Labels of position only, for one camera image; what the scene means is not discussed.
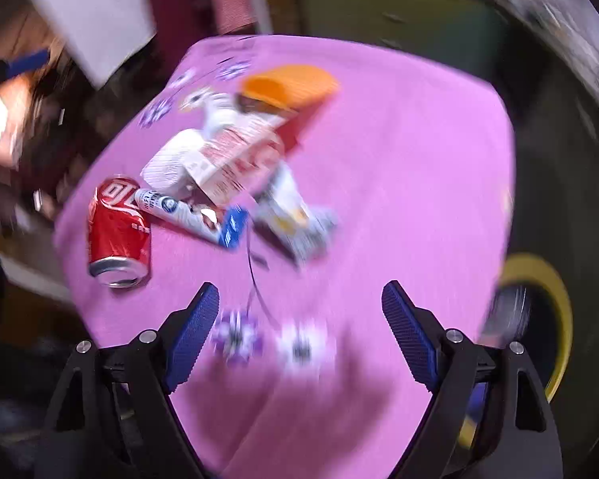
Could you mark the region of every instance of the purple flower pattern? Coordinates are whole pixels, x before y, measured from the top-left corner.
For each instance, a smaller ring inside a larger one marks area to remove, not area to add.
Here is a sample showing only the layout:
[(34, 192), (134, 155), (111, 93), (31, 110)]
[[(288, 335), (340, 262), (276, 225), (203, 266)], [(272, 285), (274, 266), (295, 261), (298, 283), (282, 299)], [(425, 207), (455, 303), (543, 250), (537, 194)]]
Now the purple flower pattern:
[(164, 115), (169, 113), (173, 107), (173, 97), (160, 99), (155, 103), (151, 103), (142, 113), (140, 117), (140, 126), (149, 127), (159, 121)]
[(211, 335), (215, 353), (222, 355), (228, 364), (247, 364), (253, 355), (261, 354), (262, 336), (257, 321), (246, 312), (227, 312), (215, 322)]

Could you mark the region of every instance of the orange cap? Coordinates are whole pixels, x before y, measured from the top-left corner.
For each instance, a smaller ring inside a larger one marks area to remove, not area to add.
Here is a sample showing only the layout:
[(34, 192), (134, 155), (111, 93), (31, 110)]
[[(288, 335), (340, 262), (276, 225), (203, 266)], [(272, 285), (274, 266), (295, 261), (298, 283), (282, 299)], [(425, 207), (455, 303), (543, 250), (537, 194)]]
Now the orange cap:
[(339, 88), (330, 73), (313, 65), (283, 65), (242, 82), (241, 94), (283, 110), (297, 110)]

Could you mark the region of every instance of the pink tablecloth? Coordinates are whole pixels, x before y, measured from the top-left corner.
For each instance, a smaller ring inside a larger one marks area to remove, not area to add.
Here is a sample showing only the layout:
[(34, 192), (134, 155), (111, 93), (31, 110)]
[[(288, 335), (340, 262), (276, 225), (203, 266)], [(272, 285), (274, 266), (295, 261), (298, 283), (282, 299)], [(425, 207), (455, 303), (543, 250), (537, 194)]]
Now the pink tablecloth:
[[(132, 120), (57, 221), (69, 287), (101, 347), (157, 328), (204, 281), (219, 288), (221, 309), (244, 307), (251, 286), (244, 243), (227, 253), (156, 226), (151, 279), (128, 291), (89, 277), (86, 245), (94, 188), (114, 173), (138, 177), (171, 136), (201, 127), (202, 111), (180, 111), (179, 102), (205, 85), (234, 91), (243, 75), (224, 80), (220, 72), (238, 62), (250, 63), (246, 74), (310, 63), (341, 84), (289, 157), (306, 201), (330, 206), (340, 218), (328, 256), (297, 271), (257, 236), (252, 246), (268, 261), (269, 271), (255, 272), (276, 318), (325, 323), (337, 357), (319, 380), (283, 373), (273, 329), (255, 304), (263, 356), (227, 368), (207, 342), (189, 381), (172, 396), (174, 406), (201, 459), (223, 478), (383, 479), (430, 396), (414, 382), (384, 319), (382, 287), (398, 279), (443, 326), (478, 333), (510, 220), (508, 116), (486, 83), (394, 51), (282, 36), (200, 41), (171, 80), (188, 69), (195, 76), (154, 101), (175, 95), (172, 109), (150, 127), (140, 127), (139, 116)], [(253, 206), (248, 196), (241, 202)]]

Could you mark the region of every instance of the red soda can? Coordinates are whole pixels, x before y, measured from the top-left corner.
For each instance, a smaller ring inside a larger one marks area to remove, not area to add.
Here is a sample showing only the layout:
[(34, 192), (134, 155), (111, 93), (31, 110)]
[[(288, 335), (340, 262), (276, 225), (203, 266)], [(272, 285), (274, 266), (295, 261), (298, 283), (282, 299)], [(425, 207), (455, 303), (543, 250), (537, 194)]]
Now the red soda can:
[(111, 288), (129, 288), (149, 273), (151, 229), (133, 196), (140, 186), (117, 175), (89, 205), (89, 273)]

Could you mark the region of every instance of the blue gripper pad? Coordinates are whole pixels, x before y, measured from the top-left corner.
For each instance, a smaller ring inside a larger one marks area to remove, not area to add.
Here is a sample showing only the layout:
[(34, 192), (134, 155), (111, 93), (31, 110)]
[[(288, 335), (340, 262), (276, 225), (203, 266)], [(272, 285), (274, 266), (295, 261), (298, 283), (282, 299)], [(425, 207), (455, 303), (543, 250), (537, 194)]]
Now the blue gripper pad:
[(38, 50), (34, 54), (13, 60), (9, 63), (9, 67), (7, 68), (7, 79), (11, 79), (12, 77), (15, 77), (23, 72), (37, 70), (38, 68), (47, 64), (49, 62), (49, 58), (49, 51), (45, 48)]
[(430, 392), (438, 385), (436, 350), (417, 320), (415, 306), (396, 281), (390, 281), (381, 294), (384, 316), (402, 350), (416, 382)]
[(181, 327), (178, 326), (179, 331), (167, 353), (164, 384), (169, 394), (188, 380), (219, 311), (220, 293), (214, 285), (205, 283), (186, 310), (169, 316), (181, 316), (177, 319)]

